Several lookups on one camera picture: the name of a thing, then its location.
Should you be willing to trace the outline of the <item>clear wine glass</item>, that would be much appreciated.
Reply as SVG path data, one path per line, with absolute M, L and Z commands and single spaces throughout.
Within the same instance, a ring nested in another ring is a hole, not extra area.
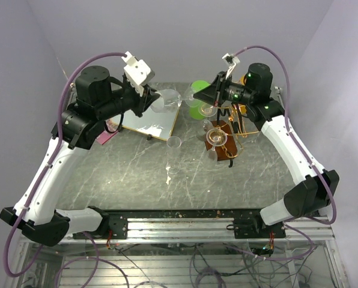
M 198 108 L 198 112 L 204 117 L 204 119 L 202 119 L 198 124 L 196 136 L 198 140 L 204 142 L 206 141 L 207 132 L 213 128 L 210 118 L 217 113 L 217 108 L 209 104 L 202 104 Z
M 213 128 L 207 132 L 206 141 L 211 145 L 207 150 L 207 157 L 212 163 L 216 163 L 218 159 L 216 148 L 223 146 L 227 140 L 228 135 L 220 128 Z
M 195 89 L 190 85 L 183 93 L 175 89 L 167 88 L 154 91 L 159 97 L 154 101 L 150 108 L 156 113 L 174 112 L 185 103 L 189 107 L 197 107 L 201 104 L 200 100 L 194 98 Z

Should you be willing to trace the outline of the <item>green plastic wine glass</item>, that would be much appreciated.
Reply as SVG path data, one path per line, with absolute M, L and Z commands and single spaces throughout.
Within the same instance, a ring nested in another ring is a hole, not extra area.
M 194 95 L 194 93 L 199 92 L 200 90 L 203 90 L 210 84 L 207 81 L 204 80 L 196 80 L 190 85 L 190 94 Z M 201 100 L 197 99 L 191 99 L 189 100 L 189 115 L 191 118 L 195 120 L 202 120 L 205 118 L 200 112 L 199 108 L 204 104 Z

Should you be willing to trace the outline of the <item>clear wine glass front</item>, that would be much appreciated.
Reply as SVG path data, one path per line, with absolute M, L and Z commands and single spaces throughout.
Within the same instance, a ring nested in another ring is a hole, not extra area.
M 223 146 L 227 140 L 228 135 L 220 128 L 213 128 L 207 132 L 206 141 L 211 145 L 207 150 L 207 157 L 212 163 L 216 163 L 218 159 L 216 148 Z

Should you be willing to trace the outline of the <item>clear tall flute glass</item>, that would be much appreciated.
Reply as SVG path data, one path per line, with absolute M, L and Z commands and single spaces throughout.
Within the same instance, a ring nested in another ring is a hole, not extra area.
M 166 171 L 169 174 L 176 174 L 181 169 L 181 165 L 179 162 L 181 144 L 182 144 L 181 139 L 177 136 L 171 136 L 166 141 L 166 148 L 167 148 Z

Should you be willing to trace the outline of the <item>orange plastic wine glass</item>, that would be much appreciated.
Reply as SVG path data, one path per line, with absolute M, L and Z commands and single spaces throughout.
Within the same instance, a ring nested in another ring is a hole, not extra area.
M 240 83 L 242 85 L 245 85 L 246 84 L 246 75 L 243 75 L 241 78 L 240 78 Z

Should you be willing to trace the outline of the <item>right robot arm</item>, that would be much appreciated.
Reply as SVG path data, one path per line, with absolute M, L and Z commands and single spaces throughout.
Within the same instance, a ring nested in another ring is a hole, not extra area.
M 247 118 L 273 144 L 290 171 L 294 188 L 282 200 L 262 208 L 261 217 L 251 224 L 252 232 L 262 238 L 273 230 L 273 224 L 334 206 L 339 175 L 312 156 L 291 128 L 284 108 L 270 96 L 270 68 L 262 63 L 250 64 L 245 79 L 243 84 L 234 83 L 228 72 L 221 71 L 210 85 L 193 96 L 216 107 L 224 102 L 244 105 Z

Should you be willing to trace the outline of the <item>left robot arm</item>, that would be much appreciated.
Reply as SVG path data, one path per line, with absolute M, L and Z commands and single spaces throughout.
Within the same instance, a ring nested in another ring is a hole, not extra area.
M 76 101 L 61 115 L 62 131 L 52 130 L 43 167 L 37 172 L 43 178 L 33 180 L 18 203 L 1 211 L 0 219 L 48 247 L 69 234 L 105 237 L 111 228 L 106 211 L 95 206 L 66 211 L 56 204 L 72 171 L 104 132 L 106 120 L 128 110 L 141 117 L 159 98 L 148 84 L 153 77 L 154 71 L 144 64 L 126 65 L 123 80 L 111 77 L 102 66 L 84 68 L 74 81 Z

